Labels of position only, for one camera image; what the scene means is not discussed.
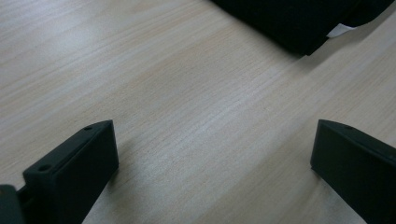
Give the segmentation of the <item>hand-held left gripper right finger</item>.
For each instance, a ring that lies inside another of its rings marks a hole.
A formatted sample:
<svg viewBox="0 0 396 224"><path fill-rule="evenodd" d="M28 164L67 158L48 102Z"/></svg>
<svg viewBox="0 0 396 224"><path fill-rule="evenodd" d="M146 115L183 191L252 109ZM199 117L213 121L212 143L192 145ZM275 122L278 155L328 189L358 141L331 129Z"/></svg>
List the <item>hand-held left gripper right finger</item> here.
<svg viewBox="0 0 396 224"><path fill-rule="evenodd" d="M367 224L396 224L396 148L321 119L310 164Z"/></svg>

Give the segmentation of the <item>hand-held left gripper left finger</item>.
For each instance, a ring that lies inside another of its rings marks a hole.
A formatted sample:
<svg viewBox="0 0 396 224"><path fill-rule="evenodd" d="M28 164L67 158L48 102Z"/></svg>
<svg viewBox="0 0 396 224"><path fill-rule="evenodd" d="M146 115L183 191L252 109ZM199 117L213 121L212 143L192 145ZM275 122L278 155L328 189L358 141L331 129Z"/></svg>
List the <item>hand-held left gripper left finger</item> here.
<svg viewBox="0 0 396 224"><path fill-rule="evenodd" d="M111 120L91 124L23 172L29 224L81 224L119 168Z"/></svg>

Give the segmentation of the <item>black garment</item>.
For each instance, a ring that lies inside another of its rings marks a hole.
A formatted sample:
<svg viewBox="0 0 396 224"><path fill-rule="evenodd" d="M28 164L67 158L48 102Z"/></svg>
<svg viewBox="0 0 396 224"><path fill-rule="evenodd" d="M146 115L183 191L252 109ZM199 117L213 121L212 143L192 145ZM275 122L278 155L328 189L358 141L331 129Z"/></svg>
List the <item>black garment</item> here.
<svg viewBox="0 0 396 224"><path fill-rule="evenodd" d="M310 55L328 39L375 20L395 0L211 0L279 45Z"/></svg>

